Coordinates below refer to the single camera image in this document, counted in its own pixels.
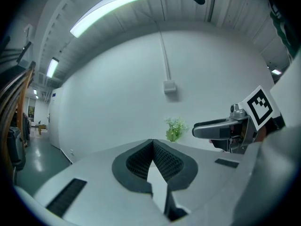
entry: white ceiling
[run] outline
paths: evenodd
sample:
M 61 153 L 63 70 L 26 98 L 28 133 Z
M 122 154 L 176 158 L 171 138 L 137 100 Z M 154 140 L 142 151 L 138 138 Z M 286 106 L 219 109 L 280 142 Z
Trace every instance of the white ceiling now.
M 106 15 L 79 38 L 70 29 L 77 20 L 101 0 L 61 0 L 39 45 L 37 69 L 47 72 L 52 57 L 60 60 L 53 80 L 41 80 L 50 87 L 59 87 L 66 74 L 84 55 L 101 43 L 153 21 L 202 21 L 240 31 L 256 46 L 270 68 L 289 65 L 286 49 L 269 17 L 268 0 L 206 0 L 198 5 L 193 0 L 139 0 Z

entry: hallway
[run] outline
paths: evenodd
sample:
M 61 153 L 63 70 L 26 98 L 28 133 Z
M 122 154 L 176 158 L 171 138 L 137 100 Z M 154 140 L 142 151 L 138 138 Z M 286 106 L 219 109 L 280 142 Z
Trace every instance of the hallway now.
M 50 144 L 48 133 L 31 129 L 26 163 L 17 173 L 17 185 L 33 196 L 52 176 L 70 165 L 64 154 Z

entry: fluorescent light fixture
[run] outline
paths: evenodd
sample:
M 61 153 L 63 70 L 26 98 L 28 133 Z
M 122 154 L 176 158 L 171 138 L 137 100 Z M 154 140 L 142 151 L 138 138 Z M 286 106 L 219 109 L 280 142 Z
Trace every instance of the fluorescent light fixture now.
M 76 24 L 71 28 L 70 33 L 72 33 L 76 38 L 88 29 L 93 23 L 98 19 L 110 13 L 111 11 L 126 5 L 130 2 L 136 0 L 102 0 L 92 7 L 88 12 L 86 12 L 83 17 L 76 22 Z
M 281 74 L 281 72 L 278 71 L 278 70 L 273 70 L 272 73 L 274 73 L 274 74 L 276 74 L 276 75 L 280 75 L 280 74 Z
M 50 61 L 49 67 L 48 67 L 48 71 L 47 71 L 47 77 L 52 78 L 55 69 L 58 65 L 58 60 L 56 58 L 52 58 L 52 60 Z

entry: white door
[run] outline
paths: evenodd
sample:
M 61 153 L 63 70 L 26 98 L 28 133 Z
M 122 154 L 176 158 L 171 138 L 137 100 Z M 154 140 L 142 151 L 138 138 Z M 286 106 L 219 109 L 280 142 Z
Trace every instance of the white door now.
M 62 98 L 63 88 L 54 89 L 52 91 L 50 104 L 49 104 L 49 140 L 51 145 L 60 149 L 59 142 L 59 130 L 58 130 L 58 121 L 59 121 L 59 112 L 60 104 Z

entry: electrical junction box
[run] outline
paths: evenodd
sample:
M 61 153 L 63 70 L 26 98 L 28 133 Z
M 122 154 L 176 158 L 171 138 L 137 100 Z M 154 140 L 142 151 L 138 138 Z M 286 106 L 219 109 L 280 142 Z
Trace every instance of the electrical junction box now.
M 176 92 L 175 81 L 164 81 L 163 88 L 164 88 L 164 93 Z

